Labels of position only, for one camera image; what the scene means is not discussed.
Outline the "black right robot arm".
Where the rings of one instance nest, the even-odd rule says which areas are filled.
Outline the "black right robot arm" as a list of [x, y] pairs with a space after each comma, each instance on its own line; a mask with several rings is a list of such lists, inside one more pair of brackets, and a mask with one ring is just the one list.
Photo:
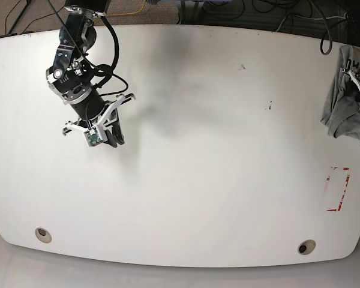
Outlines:
[[[121, 130], [118, 108], [135, 98], [126, 89], [113, 92], [115, 100], [105, 100], [99, 94], [111, 78], [120, 79], [114, 73], [119, 60], [119, 41], [115, 30], [106, 19], [109, 1], [66, 1], [68, 17], [62, 21], [59, 31], [60, 44], [53, 65], [46, 71], [49, 88], [77, 113], [78, 119], [68, 121], [63, 135], [78, 131], [88, 146], [107, 144], [114, 148], [125, 143]], [[101, 19], [113, 40], [111, 64], [95, 65], [88, 59], [88, 50], [94, 45], [97, 33], [95, 19]]]

